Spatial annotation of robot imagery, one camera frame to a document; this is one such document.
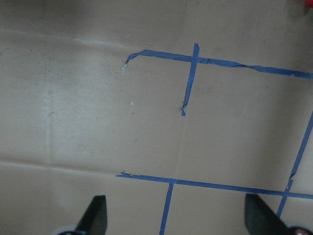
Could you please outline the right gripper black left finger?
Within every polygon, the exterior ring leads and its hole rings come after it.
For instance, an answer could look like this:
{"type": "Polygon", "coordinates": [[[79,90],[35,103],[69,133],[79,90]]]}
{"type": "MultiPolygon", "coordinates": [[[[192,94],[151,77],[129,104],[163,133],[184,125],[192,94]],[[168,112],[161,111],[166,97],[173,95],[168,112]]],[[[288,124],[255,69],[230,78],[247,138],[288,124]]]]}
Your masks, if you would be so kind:
{"type": "Polygon", "coordinates": [[[105,195],[94,196],[74,229],[75,235],[104,235],[108,226],[105,195]]]}

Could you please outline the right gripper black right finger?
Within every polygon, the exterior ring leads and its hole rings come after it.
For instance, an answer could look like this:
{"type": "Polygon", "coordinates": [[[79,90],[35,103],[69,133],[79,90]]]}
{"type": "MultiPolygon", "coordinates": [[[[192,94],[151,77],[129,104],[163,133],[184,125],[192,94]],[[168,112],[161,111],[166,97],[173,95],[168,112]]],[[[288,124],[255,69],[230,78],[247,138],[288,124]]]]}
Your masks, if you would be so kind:
{"type": "Polygon", "coordinates": [[[290,235],[290,229],[258,194],[246,194],[245,226],[250,235],[290,235]]]}

